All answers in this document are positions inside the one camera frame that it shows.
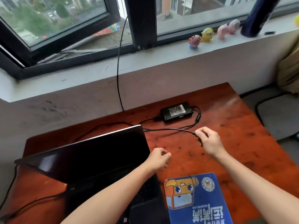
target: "black laptop screen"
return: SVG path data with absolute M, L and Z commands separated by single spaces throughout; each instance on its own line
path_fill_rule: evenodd
M 150 153 L 140 125 L 52 149 L 15 161 L 63 183 L 78 183 L 102 173 L 144 162 Z

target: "blue mouse pad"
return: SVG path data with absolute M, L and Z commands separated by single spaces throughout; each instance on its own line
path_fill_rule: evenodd
M 214 173 L 164 181 L 171 224 L 232 224 Z

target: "laptop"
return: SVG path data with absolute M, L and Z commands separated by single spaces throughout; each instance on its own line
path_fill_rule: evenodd
M 141 125 L 15 160 L 67 184 L 65 216 L 142 164 L 150 150 Z M 156 174 L 133 199 L 127 223 L 170 224 Z

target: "pink figurine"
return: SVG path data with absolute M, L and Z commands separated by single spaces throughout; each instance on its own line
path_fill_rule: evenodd
M 239 20 L 233 20 L 228 25 L 228 32 L 233 35 L 235 34 L 236 30 L 240 27 L 241 22 Z
M 224 24 L 220 26 L 217 30 L 217 37 L 219 39 L 224 39 L 224 36 L 228 34 L 228 25 Z
M 194 35 L 189 38 L 189 48 L 190 49 L 197 49 L 198 45 L 200 44 L 201 37 L 199 35 Z

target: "right arm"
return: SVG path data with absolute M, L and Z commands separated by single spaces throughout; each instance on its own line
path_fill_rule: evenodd
M 267 223 L 299 223 L 297 197 L 260 177 L 230 156 L 224 149 L 217 132 L 203 127 L 197 129 L 195 133 L 201 139 L 206 152 L 227 170 Z

